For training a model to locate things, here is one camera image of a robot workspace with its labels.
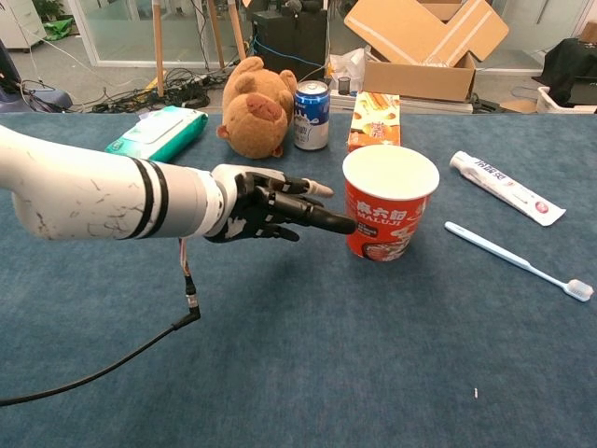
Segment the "black cloth cover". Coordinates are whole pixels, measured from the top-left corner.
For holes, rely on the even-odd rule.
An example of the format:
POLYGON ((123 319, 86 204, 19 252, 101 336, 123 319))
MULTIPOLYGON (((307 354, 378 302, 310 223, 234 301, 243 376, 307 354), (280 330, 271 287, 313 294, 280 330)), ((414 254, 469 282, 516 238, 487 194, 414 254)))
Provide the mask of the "black cloth cover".
POLYGON ((597 44, 564 39, 546 54, 539 82, 559 106, 597 104, 597 44))

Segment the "white cabinet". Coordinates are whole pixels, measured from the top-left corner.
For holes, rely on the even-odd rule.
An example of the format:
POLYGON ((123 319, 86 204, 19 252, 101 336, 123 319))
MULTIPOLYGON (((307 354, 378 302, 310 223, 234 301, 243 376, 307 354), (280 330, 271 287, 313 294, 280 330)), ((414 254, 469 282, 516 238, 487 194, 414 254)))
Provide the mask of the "white cabinet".
POLYGON ((27 51, 46 37, 33 0, 0 0, 0 40, 7 49, 27 51))

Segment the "white plastic bag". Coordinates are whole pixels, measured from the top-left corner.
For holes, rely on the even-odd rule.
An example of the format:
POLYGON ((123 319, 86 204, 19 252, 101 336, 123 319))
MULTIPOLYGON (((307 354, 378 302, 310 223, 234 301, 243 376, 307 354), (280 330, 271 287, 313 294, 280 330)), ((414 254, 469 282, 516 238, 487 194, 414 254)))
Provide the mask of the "white plastic bag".
POLYGON ((363 48, 354 49, 342 55, 329 56, 328 73, 331 76, 331 88, 336 90, 341 77, 348 77, 351 91, 360 91, 365 76, 366 54, 363 48))

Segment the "black stand base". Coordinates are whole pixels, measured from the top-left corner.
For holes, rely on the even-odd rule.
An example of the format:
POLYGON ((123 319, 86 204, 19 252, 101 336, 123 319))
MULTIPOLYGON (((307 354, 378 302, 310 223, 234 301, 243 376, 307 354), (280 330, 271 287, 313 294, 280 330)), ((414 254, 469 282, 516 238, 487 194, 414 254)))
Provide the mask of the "black stand base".
POLYGON ((504 111, 498 103, 481 99, 474 92, 471 94, 470 104, 472 104, 474 114, 496 114, 504 111))

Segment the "red paper noodle cup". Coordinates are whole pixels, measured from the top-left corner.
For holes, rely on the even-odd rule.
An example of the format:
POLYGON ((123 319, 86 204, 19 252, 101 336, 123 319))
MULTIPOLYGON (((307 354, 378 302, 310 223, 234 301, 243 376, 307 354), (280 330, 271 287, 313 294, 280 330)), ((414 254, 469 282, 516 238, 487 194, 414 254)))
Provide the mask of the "red paper noodle cup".
POLYGON ((356 221, 347 245, 361 258, 399 259, 438 187, 437 167, 415 150, 371 145, 350 152, 342 172, 346 212, 356 221))

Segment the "green wet wipes pack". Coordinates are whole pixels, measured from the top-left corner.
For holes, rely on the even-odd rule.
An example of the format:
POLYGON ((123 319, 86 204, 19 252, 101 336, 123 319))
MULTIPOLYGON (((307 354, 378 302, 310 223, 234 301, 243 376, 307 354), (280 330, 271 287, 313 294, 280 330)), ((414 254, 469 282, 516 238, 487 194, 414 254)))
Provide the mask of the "green wet wipes pack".
POLYGON ((169 162, 199 137, 209 116, 199 110, 166 106, 144 114, 106 153, 137 159, 169 162))

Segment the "white toothpaste tube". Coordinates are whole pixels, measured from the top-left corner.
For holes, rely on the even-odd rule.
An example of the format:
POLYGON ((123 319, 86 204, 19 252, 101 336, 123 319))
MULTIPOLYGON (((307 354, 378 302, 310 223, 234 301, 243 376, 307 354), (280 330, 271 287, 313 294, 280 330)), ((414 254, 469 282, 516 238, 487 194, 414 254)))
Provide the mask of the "white toothpaste tube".
POLYGON ((566 212, 488 162, 463 151, 457 151, 451 157, 450 167, 543 227, 552 225, 566 212))

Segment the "open cardboard box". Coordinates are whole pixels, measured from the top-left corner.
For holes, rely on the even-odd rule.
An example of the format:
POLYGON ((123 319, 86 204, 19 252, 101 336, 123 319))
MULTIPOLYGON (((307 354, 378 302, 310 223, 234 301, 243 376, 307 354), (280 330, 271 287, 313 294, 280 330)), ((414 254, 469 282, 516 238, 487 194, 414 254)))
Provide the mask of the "open cardboard box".
POLYGON ((344 24, 371 46, 364 91, 464 102, 475 61, 505 39, 508 26, 486 0, 442 13, 426 0, 358 0, 344 24))

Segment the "blue white drink can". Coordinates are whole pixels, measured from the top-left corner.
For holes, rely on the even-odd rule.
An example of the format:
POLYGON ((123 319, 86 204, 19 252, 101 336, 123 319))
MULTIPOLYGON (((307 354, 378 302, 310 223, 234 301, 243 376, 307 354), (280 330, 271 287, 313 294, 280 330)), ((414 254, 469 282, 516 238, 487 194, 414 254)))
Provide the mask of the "blue white drink can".
POLYGON ((302 150, 318 150, 328 143, 330 96, 323 81, 298 84, 294 100, 294 143, 302 150))

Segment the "flat cardboard piece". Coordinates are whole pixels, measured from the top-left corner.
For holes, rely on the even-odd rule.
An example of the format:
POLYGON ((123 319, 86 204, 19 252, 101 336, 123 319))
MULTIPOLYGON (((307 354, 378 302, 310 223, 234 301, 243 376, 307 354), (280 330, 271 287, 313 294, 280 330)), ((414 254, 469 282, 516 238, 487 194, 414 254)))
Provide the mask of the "flat cardboard piece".
POLYGON ((533 114, 536 112, 536 101, 529 99, 515 99, 505 101, 500 106, 508 112, 515 112, 521 114, 533 114))

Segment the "orange biscuit box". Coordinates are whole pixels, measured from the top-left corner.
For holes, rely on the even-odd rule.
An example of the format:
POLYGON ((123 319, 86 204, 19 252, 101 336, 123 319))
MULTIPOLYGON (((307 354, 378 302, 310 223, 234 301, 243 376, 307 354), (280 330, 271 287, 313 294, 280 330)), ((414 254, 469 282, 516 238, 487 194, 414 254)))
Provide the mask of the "orange biscuit box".
POLYGON ((401 145, 400 97, 361 91, 355 99, 347 150, 379 144, 401 145))

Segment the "green potted plant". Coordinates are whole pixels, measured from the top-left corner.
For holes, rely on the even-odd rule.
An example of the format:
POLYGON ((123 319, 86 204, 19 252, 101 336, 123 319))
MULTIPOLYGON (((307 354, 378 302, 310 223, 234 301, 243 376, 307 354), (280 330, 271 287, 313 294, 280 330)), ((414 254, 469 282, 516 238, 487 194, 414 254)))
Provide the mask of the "green potted plant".
POLYGON ((62 0, 32 0, 42 22, 57 21, 64 15, 62 0))

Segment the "black cabinet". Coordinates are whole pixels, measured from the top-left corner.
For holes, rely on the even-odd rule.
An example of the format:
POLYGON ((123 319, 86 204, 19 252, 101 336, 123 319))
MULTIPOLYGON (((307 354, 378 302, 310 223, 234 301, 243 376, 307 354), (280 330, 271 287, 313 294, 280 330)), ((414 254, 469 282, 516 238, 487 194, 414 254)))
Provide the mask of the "black cabinet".
POLYGON ((301 80, 321 80, 326 66, 327 11, 252 15, 253 48, 266 69, 288 69, 301 80))

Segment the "aluminium profile rails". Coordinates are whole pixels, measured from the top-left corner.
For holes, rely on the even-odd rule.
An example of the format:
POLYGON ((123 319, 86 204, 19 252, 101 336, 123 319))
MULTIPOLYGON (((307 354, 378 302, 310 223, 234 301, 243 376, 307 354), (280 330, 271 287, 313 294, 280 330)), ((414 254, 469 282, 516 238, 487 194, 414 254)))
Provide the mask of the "aluminium profile rails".
POLYGON ((400 97, 400 109, 403 114, 456 114, 470 115, 473 105, 450 101, 425 100, 419 98, 400 97))

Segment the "white plastic crate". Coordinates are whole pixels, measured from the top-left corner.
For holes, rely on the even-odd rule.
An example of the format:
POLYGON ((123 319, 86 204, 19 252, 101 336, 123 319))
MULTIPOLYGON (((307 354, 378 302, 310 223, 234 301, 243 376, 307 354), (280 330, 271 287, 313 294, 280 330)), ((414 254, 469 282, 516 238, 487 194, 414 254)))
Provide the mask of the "white plastic crate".
POLYGON ((536 112, 538 114, 594 114, 597 105, 560 106, 549 96, 549 87, 537 88, 536 112))

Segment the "blue table cloth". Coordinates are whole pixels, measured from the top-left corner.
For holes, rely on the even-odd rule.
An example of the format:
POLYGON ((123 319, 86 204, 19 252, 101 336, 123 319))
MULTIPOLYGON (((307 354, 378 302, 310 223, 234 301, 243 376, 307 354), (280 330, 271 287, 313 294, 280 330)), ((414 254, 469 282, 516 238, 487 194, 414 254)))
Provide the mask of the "blue table cloth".
POLYGON ((313 228, 193 239, 201 319, 93 383, 0 408, 0 448, 597 448, 597 117, 407 115, 402 138, 440 171, 402 258, 313 228), (450 167, 457 151, 565 214, 541 226, 450 167))

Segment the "light blue toothbrush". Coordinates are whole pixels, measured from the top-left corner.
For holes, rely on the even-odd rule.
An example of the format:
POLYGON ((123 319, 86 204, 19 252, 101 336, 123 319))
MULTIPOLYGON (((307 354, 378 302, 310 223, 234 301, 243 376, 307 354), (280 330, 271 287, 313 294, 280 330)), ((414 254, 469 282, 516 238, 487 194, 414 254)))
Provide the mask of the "light blue toothbrush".
POLYGON ((497 245, 458 224, 455 224, 451 221, 446 221, 444 223, 444 228, 447 231, 468 241, 469 243, 476 245, 486 250, 487 252, 497 256, 498 258, 504 259, 505 261, 561 288, 567 295, 569 295, 577 301, 587 302, 590 300, 592 294, 594 293, 593 287, 588 285, 587 283, 584 283, 578 279, 571 279, 567 283, 564 283, 563 281, 560 281, 554 278, 553 276, 538 270, 528 260, 519 257, 518 255, 504 249, 502 246, 497 245))

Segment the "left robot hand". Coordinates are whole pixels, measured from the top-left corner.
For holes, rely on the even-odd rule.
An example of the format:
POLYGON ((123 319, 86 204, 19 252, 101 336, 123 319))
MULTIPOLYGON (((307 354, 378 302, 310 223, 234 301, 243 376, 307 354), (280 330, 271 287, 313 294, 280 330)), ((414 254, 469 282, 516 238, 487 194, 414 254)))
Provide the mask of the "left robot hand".
POLYGON ((287 224, 352 234, 356 221, 324 208, 313 196, 329 198, 333 189, 304 177, 243 165, 220 164, 212 178, 223 195, 223 211, 205 238, 228 243, 249 238, 282 238, 296 242, 299 235, 287 224))

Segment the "dark blue seat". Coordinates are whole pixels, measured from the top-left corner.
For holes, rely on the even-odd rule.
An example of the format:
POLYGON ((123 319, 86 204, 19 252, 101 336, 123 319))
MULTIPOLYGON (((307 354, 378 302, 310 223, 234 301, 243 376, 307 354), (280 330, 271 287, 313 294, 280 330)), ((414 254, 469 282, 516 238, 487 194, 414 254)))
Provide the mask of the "dark blue seat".
POLYGON ((22 79, 0 39, 0 114, 16 112, 66 112, 73 105, 62 90, 41 81, 22 79))

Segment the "wooden easel leg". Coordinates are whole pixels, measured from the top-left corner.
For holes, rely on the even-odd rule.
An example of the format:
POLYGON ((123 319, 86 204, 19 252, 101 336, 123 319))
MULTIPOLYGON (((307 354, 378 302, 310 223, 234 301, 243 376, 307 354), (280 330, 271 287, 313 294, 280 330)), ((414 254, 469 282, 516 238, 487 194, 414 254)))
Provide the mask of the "wooden easel leg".
POLYGON ((209 16, 210 16, 210 21, 211 21, 212 30, 213 30, 214 39, 215 39, 215 48, 216 48, 216 52, 217 52, 219 66, 221 69, 224 69, 225 68, 225 60, 224 60, 224 55, 223 55, 222 43, 221 43, 220 28, 219 28, 219 24, 218 24, 218 20, 217 20, 215 0, 207 0, 207 5, 209 8, 209 16))
POLYGON ((154 49, 156 61, 156 80, 158 96, 164 95, 164 75, 163 75, 163 52, 162 52, 162 28, 161 28, 161 6, 160 0, 151 0, 152 23, 154 36, 154 49))
POLYGON ((238 8, 236 6, 236 0, 227 0, 228 9, 229 9, 229 17, 232 26, 232 30, 234 33, 235 43, 239 55, 239 59, 243 61, 246 58, 246 52, 244 49, 244 42, 243 42, 243 34, 242 28, 240 24, 240 18, 238 13, 238 8))

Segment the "brown plush capybara toy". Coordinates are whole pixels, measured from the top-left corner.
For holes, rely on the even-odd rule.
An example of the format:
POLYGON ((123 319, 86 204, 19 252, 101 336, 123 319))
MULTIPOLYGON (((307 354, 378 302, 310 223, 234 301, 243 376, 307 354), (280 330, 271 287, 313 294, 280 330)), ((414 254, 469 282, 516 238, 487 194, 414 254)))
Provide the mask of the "brown plush capybara toy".
POLYGON ((216 134, 237 154, 259 160, 283 155, 283 141, 294 117, 295 75, 264 67, 247 57, 234 68, 223 91, 222 123, 216 134))

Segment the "green bag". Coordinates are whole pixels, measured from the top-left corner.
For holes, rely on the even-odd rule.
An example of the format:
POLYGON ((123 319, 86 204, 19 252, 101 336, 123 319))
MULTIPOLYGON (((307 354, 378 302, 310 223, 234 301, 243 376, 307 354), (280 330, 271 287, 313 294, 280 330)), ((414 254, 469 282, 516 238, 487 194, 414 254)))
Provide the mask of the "green bag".
POLYGON ((43 23, 46 32, 47 41, 58 41, 71 34, 74 25, 72 16, 56 21, 46 21, 43 23))

